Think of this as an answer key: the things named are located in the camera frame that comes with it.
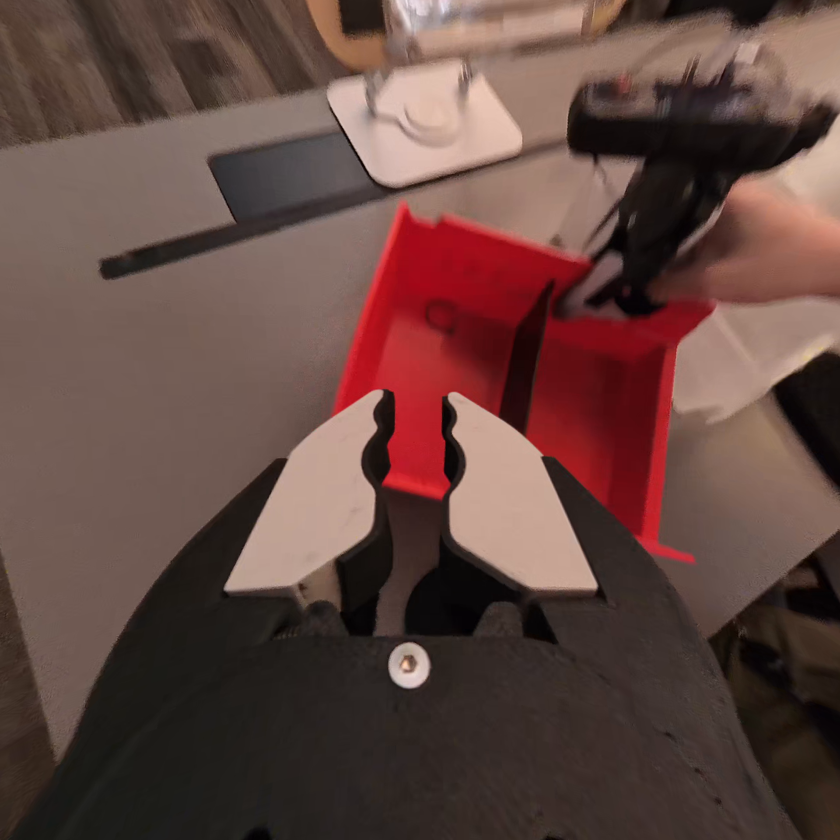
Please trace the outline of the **red plastic bin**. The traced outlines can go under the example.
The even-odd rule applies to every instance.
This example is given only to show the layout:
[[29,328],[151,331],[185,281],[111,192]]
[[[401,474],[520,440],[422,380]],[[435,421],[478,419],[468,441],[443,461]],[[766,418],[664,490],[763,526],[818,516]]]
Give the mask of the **red plastic bin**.
[[[364,394],[395,395],[386,485],[442,499],[442,399],[459,392],[499,414],[515,334],[540,293],[588,262],[466,220],[396,209],[333,413]],[[556,458],[651,554],[694,557],[658,540],[679,343],[712,312],[679,301],[628,320],[549,318],[526,436]]]

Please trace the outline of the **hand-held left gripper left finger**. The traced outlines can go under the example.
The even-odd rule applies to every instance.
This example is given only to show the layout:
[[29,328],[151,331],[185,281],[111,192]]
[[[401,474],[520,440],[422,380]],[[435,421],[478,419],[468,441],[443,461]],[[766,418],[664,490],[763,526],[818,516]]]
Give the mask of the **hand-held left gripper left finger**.
[[372,597],[351,581],[350,553],[374,535],[390,468],[394,395],[373,390],[333,415],[282,466],[224,585],[230,596]]

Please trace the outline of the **person's right hand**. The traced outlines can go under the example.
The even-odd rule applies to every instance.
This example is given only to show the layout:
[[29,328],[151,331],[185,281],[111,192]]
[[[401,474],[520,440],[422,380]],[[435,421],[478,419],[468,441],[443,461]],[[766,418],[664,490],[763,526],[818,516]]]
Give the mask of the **person's right hand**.
[[648,287],[654,302],[765,303],[785,296],[771,278],[786,203],[760,181],[737,183],[709,233]]

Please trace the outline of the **black office chair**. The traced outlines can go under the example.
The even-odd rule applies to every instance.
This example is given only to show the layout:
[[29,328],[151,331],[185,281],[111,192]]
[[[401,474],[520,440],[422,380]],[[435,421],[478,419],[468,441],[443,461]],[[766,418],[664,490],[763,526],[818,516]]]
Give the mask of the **black office chair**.
[[773,394],[822,472],[839,488],[838,353],[821,353],[785,377]]

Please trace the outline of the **black bin divider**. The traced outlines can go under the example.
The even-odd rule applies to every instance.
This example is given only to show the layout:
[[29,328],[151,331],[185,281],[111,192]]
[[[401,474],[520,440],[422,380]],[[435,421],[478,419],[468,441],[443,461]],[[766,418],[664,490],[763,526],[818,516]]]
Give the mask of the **black bin divider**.
[[528,431],[533,388],[551,314],[553,293],[554,281],[550,280],[519,322],[513,335],[498,416],[522,436],[526,436]]

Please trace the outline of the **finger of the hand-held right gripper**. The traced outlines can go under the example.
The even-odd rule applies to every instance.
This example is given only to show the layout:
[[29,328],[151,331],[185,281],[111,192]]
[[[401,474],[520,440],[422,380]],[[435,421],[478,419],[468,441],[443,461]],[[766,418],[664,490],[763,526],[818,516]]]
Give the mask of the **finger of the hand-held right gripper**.
[[622,256],[601,256],[594,259],[586,275],[558,296],[558,320],[626,320],[628,316],[612,297],[607,297],[600,304],[590,302],[590,298],[606,289],[621,274],[622,269]]

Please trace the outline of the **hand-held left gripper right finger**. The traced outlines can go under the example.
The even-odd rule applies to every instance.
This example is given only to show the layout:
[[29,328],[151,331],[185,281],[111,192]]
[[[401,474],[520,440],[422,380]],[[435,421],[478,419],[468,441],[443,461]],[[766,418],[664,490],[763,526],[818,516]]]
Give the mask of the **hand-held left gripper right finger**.
[[443,410],[446,547],[516,594],[593,597],[595,574],[542,453],[459,392]]

